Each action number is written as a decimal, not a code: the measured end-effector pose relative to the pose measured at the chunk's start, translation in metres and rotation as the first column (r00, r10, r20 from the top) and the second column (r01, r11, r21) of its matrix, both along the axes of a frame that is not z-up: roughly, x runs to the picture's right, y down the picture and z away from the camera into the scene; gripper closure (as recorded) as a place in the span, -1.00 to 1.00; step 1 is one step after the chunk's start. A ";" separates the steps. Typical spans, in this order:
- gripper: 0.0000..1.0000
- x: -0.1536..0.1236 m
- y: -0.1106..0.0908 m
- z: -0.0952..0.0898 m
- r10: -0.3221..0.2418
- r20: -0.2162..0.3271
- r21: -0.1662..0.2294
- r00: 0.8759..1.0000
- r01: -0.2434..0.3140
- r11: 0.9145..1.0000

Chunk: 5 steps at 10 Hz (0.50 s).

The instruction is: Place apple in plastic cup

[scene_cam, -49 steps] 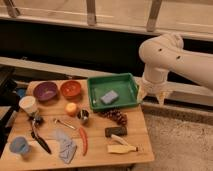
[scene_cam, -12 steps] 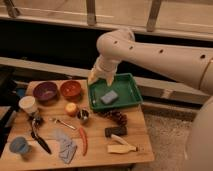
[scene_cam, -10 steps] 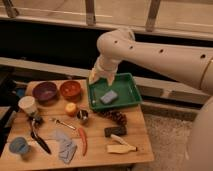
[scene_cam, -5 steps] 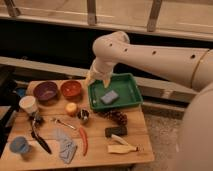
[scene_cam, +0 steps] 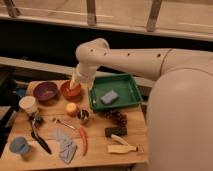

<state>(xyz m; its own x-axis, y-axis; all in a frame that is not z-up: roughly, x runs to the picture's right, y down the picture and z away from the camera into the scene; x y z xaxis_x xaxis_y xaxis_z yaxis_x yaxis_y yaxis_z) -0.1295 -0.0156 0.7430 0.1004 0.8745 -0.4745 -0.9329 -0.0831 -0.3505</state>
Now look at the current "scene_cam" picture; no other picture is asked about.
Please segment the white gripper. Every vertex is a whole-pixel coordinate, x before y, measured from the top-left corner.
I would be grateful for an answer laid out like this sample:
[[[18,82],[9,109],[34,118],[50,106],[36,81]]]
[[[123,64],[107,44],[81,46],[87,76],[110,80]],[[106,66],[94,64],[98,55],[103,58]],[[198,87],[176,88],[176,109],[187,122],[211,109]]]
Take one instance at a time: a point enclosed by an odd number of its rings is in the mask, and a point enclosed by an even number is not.
[[[73,72],[69,88],[72,90],[77,86],[77,83],[79,83],[80,88],[84,90],[85,89],[84,83],[89,83],[92,82],[93,80],[94,80],[94,68],[90,65],[78,64]]]

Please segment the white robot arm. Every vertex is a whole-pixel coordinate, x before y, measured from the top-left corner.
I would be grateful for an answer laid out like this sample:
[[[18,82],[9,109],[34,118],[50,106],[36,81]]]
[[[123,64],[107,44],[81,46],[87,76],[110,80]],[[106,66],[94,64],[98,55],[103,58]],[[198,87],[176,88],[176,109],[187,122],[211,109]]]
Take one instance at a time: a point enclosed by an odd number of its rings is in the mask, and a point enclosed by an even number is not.
[[[73,82],[92,82],[101,66],[155,82],[148,100],[148,171],[213,171],[213,52],[111,49],[79,45]]]

